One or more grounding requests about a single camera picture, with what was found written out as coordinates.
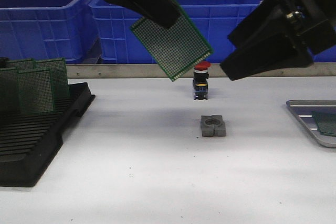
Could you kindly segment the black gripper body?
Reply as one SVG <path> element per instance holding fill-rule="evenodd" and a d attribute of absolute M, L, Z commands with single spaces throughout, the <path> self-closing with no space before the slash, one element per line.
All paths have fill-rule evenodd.
<path fill-rule="evenodd" d="M 335 47 L 335 0 L 279 0 L 279 56 L 315 56 Z"/>

